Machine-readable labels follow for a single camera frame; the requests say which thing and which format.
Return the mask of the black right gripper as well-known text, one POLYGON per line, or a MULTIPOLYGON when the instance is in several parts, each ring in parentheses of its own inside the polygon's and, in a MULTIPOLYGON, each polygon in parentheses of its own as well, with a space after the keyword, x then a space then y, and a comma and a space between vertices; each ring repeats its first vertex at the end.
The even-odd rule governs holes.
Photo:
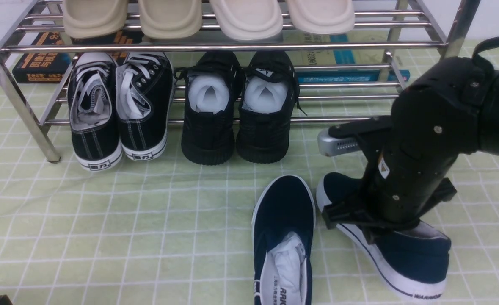
POLYGON ((328 228, 359 226, 369 244, 385 234, 415 228, 424 214, 450 201, 456 189, 446 177, 458 155, 420 137, 414 144, 394 132, 390 116, 336 125, 329 135, 356 139, 367 159, 364 175, 324 209, 328 228))

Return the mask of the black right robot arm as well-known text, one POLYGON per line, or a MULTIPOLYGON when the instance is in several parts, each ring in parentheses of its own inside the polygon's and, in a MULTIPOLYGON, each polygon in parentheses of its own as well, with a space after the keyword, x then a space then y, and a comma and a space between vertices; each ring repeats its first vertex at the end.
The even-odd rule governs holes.
POLYGON ((409 230, 455 194, 447 172, 460 154, 499 156, 499 70, 481 52, 499 48, 499 37, 479 43, 471 58, 439 61, 392 103, 391 114, 321 131, 321 154, 362 151, 360 179, 334 182, 341 195, 323 209, 327 228, 358 226, 368 243, 409 230))

